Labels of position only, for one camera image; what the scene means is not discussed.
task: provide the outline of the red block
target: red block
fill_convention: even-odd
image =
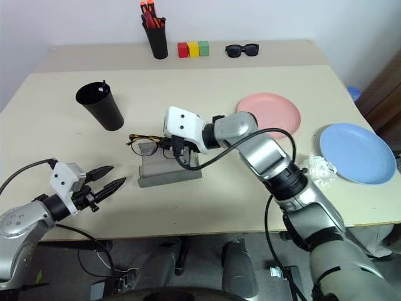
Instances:
[[[179,58],[187,58],[188,57],[188,45],[187,43],[177,43],[178,48],[178,57]]]

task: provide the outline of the beige tabletop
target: beige tabletop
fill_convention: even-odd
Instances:
[[[319,50],[309,41],[262,41],[260,54],[229,59],[224,45],[211,43],[211,55],[178,59],[174,45],[166,60],[152,58],[147,45],[63,46],[30,74],[1,115],[3,129],[2,181],[16,169],[55,157],[76,162],[84,170],[112,164],[115,169],[92,184],[127,176],[112,197],[63,223],[97,238],[263,230],[269,196],[264,186],[232,152],[204,169],[203,178],[158,187],[139,188],[141,158],[125,145],[130,133],[162,135],[171,105],[205,120],[229,115],[238,102],[255,92],[272,92],[292,101],[301,113],[294,134],[301,160],[319,154],[318,139],[330,124],[351,122],[370,129],[346,88]],[[76,91],[106,80],[125,119],[116,132],[107,132],[75,101]],[[290,151],[289,143],[279,143]],[[200,155],[205,162],[221,150]],[[17,177],[0,199],[0,212],[31,201],[49,187],[46,166]],[[381,186],[363,186],[338,178],[323,192],[348,226],[401,221],[401,182],[397,173]],[[284,229],[274,204],[269,212],[272,231]],[[47,240],[76,239],[65,230],[51,230]]]

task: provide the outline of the green block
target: green block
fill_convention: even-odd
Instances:
[[[209,56],[209,42],[199,41],[199,56]]]

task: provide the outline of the glasses lens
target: glasses lens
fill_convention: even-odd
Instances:
[[[230,58],[237,58],[241,55],[241,46],[239,45],[230,45],[226,47],[227,55]]]
[[[168,160],[173,160],[175,159],[174,155],[173,155],[173,151],[170,149],[164,149],[163,150],[163,156],[168,159]]]
[[[245,54],[247,56],[256,56],[259,53],[259,47],[257,45],[245,45]]]
[[[150,139],[137,139],[131,144],[134,153],[140,156],[151,156],[157,150],[157,143]]]

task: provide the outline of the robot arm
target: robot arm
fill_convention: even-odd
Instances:
[[[104,166],[88,173],[75,163],[57,162],[53,168],[50,184],[56,194],[42,194],[32,202],[11,209],[0,216],[0,291],[15,290],[24,285],[38,241],[52,229],[57,221],[90,207],[113,194],[125,178],[107,184],[94,193],[89,182],[105,176],[113,166]]]
[[[191,141],[201,152],[230,147],[256,131],[256,119],[247,112],[218,117],[208,124],[176,107],[169,108],[164,125],[167,137]],[[366,255],[345,238],[339,212],[274,139],[257,135],[236,149],[274,196],[294,242],[310,252],[314,300],[398,300]]]

